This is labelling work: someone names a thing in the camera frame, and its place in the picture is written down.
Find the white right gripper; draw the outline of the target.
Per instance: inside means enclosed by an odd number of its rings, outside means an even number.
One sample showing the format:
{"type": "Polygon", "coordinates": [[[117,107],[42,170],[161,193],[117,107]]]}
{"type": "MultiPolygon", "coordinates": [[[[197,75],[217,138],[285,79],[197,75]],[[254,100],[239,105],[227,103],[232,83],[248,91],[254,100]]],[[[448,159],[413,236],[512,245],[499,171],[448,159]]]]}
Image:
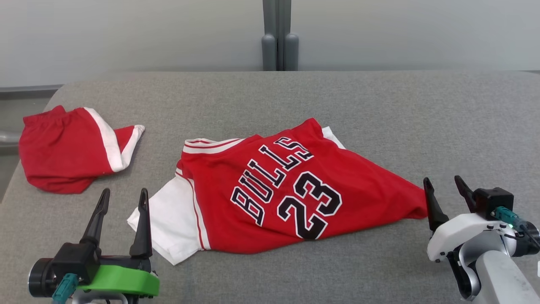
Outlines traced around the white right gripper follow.
{"type": "Polygon", "coordinates": [[[460,247],[459,258],[463,262],[473,262],[488,251],[499,251],[512,257],[517,249],[514,231],[509,224],[500,220],[485,220],[476,212],[474,192],[455,175],[454,181],[459,194],[464,198],[471,214],[462,214],[449,220],[435,197],[434,187],[424,178],[429,229],[434,232],[427,246],[430,261],[441,260],[451,251],[460,247]]]}

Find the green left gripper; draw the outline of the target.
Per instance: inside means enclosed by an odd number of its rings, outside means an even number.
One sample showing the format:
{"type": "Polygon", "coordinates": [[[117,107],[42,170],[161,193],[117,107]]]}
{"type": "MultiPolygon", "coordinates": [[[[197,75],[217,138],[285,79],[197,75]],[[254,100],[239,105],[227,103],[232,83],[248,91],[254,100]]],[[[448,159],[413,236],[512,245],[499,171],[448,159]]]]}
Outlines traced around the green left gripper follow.
{"type": "MultiPolygon", "coordinates": [[[[102,191],[91,215],[85,232],[80,239],[81,244],[92,244],[100,247],[100,237],[104,216],[108,212],[111,191],[102,191]]],[[[100,257],[100,267],[91,283],[78,285],[79,290],[115,292],[132,296],[156,297],[160,293],[160,279],[152,268],[151,219],[149,193],[141,189],[137,207],[139,219],[136,235],[130,247],[130,256],[100,257]]]]}

